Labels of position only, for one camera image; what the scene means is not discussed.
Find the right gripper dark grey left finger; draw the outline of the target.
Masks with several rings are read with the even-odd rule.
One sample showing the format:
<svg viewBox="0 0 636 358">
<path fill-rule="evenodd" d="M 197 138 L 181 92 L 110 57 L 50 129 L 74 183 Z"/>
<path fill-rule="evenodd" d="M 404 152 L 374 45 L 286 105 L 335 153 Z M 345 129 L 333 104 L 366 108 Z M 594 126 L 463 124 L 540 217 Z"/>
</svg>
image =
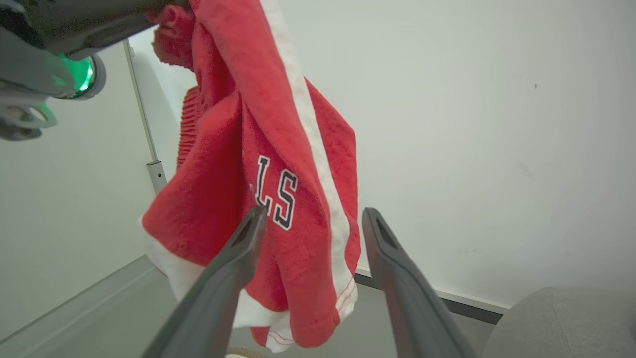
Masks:
<svg viewBox="0 0 636 358">
<path fill-rule="evenodd" d="M 255 206 L 175 308 L 144 358 L 226 356 L 240 291 L 256 274 L 266 226 L 266 209 Z"/>
</svg>

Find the left gripper white and black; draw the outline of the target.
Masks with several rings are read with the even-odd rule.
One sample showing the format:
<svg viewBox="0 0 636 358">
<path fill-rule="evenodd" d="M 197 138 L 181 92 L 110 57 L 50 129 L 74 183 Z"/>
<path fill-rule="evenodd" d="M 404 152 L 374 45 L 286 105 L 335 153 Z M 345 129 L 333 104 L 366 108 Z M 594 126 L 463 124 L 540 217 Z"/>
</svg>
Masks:
<svg viewBox="0 0 636 358">
<path fill-rule="evenodd" d="M 191 10 L 188 0 L 21 0 L 30 27 L 46 49 L 8 29 L 0 37 L 0 136 L 34 140 L 58 120 L 50 99 L 88 100 L 107 79 L 98 55 L 151 28 L 152 14 L 166 7 Z M 79 61 L 65 56 L 89 56 Z"/>
</svg>

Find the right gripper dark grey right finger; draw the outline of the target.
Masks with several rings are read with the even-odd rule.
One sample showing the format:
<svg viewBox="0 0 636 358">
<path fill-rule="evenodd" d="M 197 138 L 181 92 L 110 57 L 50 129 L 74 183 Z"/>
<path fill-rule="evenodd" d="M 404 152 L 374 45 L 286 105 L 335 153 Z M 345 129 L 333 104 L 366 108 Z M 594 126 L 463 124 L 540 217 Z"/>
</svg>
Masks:
<svg viewBox="0 0 636 358">
<path fill-rule="evenodd" d="M 399 358 L 474 358 L 450 311 L 377 209 L 365 208 L 363 235 L 372 279 L 383 291 Z"/>
</svg>

